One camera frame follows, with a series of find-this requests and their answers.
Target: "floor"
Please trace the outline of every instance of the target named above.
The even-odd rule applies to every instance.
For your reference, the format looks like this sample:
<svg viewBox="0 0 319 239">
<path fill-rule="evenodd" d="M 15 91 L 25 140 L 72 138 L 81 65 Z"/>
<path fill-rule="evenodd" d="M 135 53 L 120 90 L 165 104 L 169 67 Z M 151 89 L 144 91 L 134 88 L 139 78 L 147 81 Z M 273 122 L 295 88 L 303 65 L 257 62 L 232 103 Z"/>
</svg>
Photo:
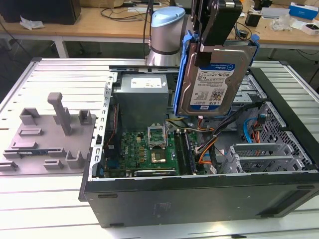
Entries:
<svg viewBox="0 0 319 239">
<path fill-rule="evenodd" d="M 0 102 L 30 62 L 30 57 L 16 42 L 11 41 L 11 44 L 11 51 L 5 51 L 0 46 Z M 58 57 L 55 46 L 50 41 L 23 40 L 21 44 L 33 57 Z M 67 49 L 70 57 L 77 58 L 143 58 L 143 46 L 138 43 L 102 43 L 102 53 L 99 53 L 99 45 L 96 42 L 67 42 Z M 269 60 L 269 51 L 270 49 L 260 49 L 255 60 Z M 304 52 L 308 54 L 278 49 L 273 60 L 287 61 L 309 82 L 319 67 L 319 53 Z M 319 87 L 319 73 L 312 80 L 311 86 L 314 89 Z"/>
</svg>

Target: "cardboard box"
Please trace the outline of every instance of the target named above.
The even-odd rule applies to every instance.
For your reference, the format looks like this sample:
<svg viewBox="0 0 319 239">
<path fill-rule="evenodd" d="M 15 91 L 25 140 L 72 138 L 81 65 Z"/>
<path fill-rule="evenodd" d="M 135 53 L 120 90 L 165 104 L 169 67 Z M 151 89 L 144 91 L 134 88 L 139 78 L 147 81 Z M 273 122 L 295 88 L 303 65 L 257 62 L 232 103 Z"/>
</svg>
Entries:
<svg viewBox="0 0 319 239">
<path fill-rule="evenodd" d="M 292 2 L 289 6 L 290 12 L 289 15 L 291 16 L 298 16 L 306 19 L 314 19 L 318 14 L 318 7 L 316 6 L 300 6 L 297 3 Z"/>
</svg>

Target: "metal rail table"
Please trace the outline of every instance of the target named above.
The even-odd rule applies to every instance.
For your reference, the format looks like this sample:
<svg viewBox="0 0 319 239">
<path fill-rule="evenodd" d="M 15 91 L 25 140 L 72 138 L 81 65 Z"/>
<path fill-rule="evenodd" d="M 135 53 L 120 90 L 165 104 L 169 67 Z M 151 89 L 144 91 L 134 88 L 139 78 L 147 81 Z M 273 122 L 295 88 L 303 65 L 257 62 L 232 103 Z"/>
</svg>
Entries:
<svg viewBox="0 0 319 239">
<path fill-rule="evenodd" d="M 71 114 L 90 109 L 98 114 L 109 65 L 140 65 L 136 59 L 42 59 L 31 62 L 0 104 L 0 150 L 20 125 L 24 107 L 54 114 L 49 92 L 61 92 Z M 319 98 L 289 66 L 256 61 L 296 114 L 319 140 Z M 284 218 L 102 229 L 86 202 L 78 201 L 82 176 L 0 177 L 0 238 L 315 239 L 319 237 L 319 197 Z"/>
</svg>

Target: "blue cable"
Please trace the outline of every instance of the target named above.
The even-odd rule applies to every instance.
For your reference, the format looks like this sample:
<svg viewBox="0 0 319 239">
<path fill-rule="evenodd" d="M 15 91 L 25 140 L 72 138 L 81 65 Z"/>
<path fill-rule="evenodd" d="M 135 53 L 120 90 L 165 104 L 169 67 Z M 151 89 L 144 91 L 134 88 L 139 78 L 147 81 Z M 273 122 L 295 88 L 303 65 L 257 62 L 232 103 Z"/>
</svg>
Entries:
<svg viewBox="0 0 319 239">
<path fill-rule="evenodd" d="M 245 137 L 249 143 L 253 142 L 253 141 L 251 141 L 250 135 L 248 134 L 248 126 L 247 126 L 248 122 L 251 120 L 257 120 L 257 118 L 246 119 L 244 122 L 244 134 L 245 134 Z"/>
</svg>

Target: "gray plastic base plate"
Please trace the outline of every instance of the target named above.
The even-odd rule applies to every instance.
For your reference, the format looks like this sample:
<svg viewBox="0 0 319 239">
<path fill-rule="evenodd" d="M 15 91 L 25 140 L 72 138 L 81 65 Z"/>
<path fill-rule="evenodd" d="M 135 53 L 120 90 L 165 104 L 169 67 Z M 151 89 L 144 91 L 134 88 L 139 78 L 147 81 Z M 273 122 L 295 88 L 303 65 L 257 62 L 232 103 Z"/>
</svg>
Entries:
<svg viewBox="0 0 319 239">
<path fill-rule="evenodd" d="M 39 118 L 34 118 L 36 125 L 21 124 L 12 139 L 8 150 L 16 149 L 14 148 L 14 143 L 17 142 L 18 145 L 24 143 L 28 145 L 30 143 L 32 144 L 32 142 L 36 142 L 35 148 L 30 149 L 30 151 L 48 148 L 63 148 L 65 153 L 56 153 L 58 155 L 60 154 L 59 156 L 29 156 L 28 154 L 20 154 L 20 158 L 15 158 L 14 155 L 12 158 L 3 157 L 2 160 L 0 159 L 0 176 L 82 173 L 84 171 L 85 161 L 82 160 L 84 163 L 80 163 L 78 168 L 74 168 L 74 162 L 68 163 L 66 161 L 66 153 L 70 151 L 72 157 L 76 159 L 78 151 L 80 151 L 83 159 L 87 160 L 96 116 L 92 115 L 91 125 L 81 125 L 77 115 L 71 115 L 70 119 L 72 128 L 70 136 L 65 136 L 61 125 L 56 124 L 53 115 L 42 115 Z M 34 136 L 32 133 L 24 136 L 19 135 L 21 130 L 39 128 L 42 130 L 39 135 Z M 13 161 L 13 164 L 7 166 L 6 163 L 10 161 Z"/>
</svg>

